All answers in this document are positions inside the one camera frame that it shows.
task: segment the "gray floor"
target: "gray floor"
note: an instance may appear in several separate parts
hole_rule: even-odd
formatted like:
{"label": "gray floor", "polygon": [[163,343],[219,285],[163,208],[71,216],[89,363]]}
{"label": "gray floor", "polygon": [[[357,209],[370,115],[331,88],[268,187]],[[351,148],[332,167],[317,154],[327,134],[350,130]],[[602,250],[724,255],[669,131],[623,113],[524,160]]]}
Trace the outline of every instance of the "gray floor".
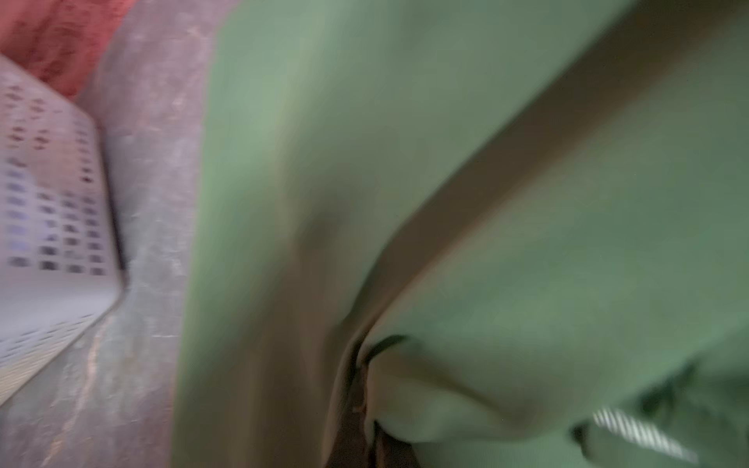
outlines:
{"label": "gray floor", "polygon": [[0,408],[0,467],[160,468],[213,35],[235,0],[140,0],[79,104],[103,128],[128,291]]}

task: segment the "dark green fabric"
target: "dark green fabric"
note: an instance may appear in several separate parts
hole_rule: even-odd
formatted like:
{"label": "dark green fabric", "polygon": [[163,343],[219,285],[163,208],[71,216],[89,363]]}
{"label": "dark green fabric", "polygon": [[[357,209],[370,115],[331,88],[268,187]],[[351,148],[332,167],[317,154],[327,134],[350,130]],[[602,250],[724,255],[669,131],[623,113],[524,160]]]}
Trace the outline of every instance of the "dark green fabric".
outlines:
{"label": "dark green fabric", "polygon": [[748,47],[739,1],[245,1],[172,465],[323,466],[357,360],[397,336],[367,418],[424,468],[657,466],[570,435],[632,402],[745,466]]}

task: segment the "red blanket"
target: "red blanket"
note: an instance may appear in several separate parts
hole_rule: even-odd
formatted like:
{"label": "red blanket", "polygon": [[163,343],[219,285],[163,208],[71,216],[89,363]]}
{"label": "red blanket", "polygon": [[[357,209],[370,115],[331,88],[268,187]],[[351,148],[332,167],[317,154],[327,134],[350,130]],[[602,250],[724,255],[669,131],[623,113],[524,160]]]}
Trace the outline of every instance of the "red blanket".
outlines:
{"label": "red blanket", "polygon": [[86,83],[136,0],[1,0],[0,52],[66,97]]}

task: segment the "laundry basket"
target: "laundry basket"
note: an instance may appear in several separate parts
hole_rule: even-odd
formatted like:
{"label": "laundry basket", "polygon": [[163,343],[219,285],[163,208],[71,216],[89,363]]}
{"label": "laundry basket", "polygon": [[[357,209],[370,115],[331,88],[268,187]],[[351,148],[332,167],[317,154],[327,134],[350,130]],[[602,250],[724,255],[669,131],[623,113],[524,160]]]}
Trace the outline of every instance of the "laundry basket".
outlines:
{"label": "laundry basket", "polygon": [[122,292],[93,121],[0,56],[0,404]]}

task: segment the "olive green garment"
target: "olive green garment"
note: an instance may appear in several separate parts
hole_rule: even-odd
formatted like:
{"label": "olive green garment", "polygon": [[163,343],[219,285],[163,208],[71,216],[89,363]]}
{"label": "olive green garment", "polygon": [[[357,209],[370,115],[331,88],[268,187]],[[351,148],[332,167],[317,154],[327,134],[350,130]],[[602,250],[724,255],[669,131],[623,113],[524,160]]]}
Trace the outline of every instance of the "olive green garment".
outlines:
{"label": "olive green garment", "polygon": [[321,467],[367,354],[425,468],[749,466],[748,148],[744,2],[246,0],[172,466]]}

